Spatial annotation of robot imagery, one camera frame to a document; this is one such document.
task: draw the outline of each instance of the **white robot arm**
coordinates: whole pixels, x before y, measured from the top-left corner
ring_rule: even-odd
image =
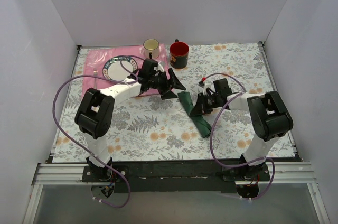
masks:
[[[215,92],[206,90],[207,94],[198,94],[196,105],[190,116],[208,114],[213,108],[224,106],[238,93],[232,93],[227,79],[213,82]],[[253,177],[262,168],[265,158],[272,146],[293,128],[293,120],[286,109],[280,95],[276,91],[262,94],[242,94],[235,98],[228,106],[228,110],[244,110],[250,113],[255,134],[248,149],[242,154],[239,164],[246,166],[237,168],[236,172],[241,177]]]
[[[125,79],[125,84],[117,84],[109,88],[96,90],[90,88],[86,91],[78,112],[75,117],[75,123],[79,125],[80,130],[84,133],[88,148],[104,163],[111,163],[111,157],[108,153],[108,145],[105,134],[107,133],[112,119],[114,106],[128,100],[131,97],[139,96],[148,89],[157,89],[161,98],[177,98],[171,90],[186,88],[180,83],[173,70],[170,68],[167,75],[163,67],[155,60],[146,59],[142,68],[137,73],[138,80],[129,76]],[[107,168],[98,162],[93,156],[87,158],[91,171],[101,180],[107,176]]]

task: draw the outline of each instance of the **red mug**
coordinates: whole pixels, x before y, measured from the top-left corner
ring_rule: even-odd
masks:
[[[175,69],[185,68],[188,64],[189,46],[178,39],[170,46],[170,64]]]

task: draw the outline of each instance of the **tabletop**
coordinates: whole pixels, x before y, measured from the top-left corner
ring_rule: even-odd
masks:
[[[224,72],[236,77],[251,94],[273,89],[257,44],[192,45],[189,48],[187,67],[182,70],[174,69],[174,72],[190,92],[194,104],[197,94],[202,91],[198,82],[215,72]],[[74,76],[82,74],[89,50],[80,50]],[[169,46],[166,46],[167,59],[168,50]],[[220,78],[214,76],[208,80],[212,83]],[[233,92],[241,90],[234,81],[228,80]],[[73,81],[61,117],[61,126],[74,139],[87,145],[83,133],[74,123],[81,93],[82,79]],[[204,119],[212,124],[219,110],[214,109],[211,114],[205,115]],[[88,153],[74,145],[59,131],[57,133],[53,162],[86,162]],[[200,136],[178,99],[161,100],[159,95],[153,95],[124,101],[114,107],[111,127],[106,135],[108,151],[113,161],[212,159],[209,138]],[[248,113],[238,110],[224,111],[215,128],[215,155],[218,158],[239,158],[250,145],[253,135],[254,130]],[[294,157],[289,136],[282,137],[272,147],[268,156]]]

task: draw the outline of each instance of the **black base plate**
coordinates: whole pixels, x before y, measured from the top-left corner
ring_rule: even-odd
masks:
[[[244,179],[240,176],[232,176],[232,172],[229,169],[226,169],[224,167],[222,167],[222,171],[223,171],[223,180],[226,182],[233,182],[233,181],[251,181],[252,179]],[[268,170],[268,166],[266,164],[263,165],[262,167],[262,171],[260,171],[258,173],[259,175],[259,180],[260,181],[270,181],[270,174],[269,174],[269,170]]]
[[[113,168],[126,172],[133,192],[145,191],[221,191],[236,193],[233,181],[226,182],[222,168],[214,160],[117,162]],[[90,171],[83,169],[82,181],[100,182]],[[127,187],[121,179],[115,183],[114,193],[126,193]]]

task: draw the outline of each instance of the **glass panel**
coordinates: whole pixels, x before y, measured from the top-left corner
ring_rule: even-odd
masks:
[[[125,197],[115,194],[110,198],[121,203]],[[93,201],[88,185],[44,186],[34,223],[101,222],[319,223],[306,184],[273,184],[254,202],[226,198],[218,192],[134,192],[122,209]]]

